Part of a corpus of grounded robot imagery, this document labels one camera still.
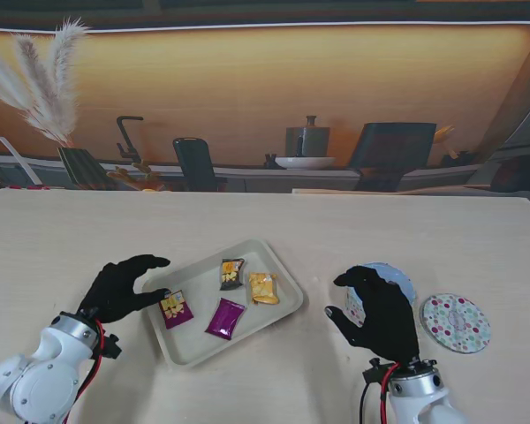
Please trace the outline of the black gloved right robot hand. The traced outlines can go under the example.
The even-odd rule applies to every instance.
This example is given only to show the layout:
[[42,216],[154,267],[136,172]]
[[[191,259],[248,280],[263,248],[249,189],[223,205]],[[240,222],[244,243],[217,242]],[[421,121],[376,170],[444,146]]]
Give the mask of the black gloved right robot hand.
[[403,367],[419,359],[413,309],[397,284],[386,282],[376,270],[364,266],[346,270],[333,284],[352,288],[365,311],[363,324],[357,326],[340,308],[325,307],[325,314],[349,345],[368,349]]

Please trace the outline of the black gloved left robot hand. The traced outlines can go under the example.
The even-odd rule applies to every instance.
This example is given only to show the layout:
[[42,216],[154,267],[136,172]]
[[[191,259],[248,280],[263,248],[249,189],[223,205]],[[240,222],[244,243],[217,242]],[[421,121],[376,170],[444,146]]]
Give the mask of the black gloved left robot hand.
[[169,294],[167,289],[136,293],[134,285],[149,270],[169,265],[168,259],[152,254],[106,264],[80,302],[78,311],[104,324],[120,321],[132,312],[159,303]]

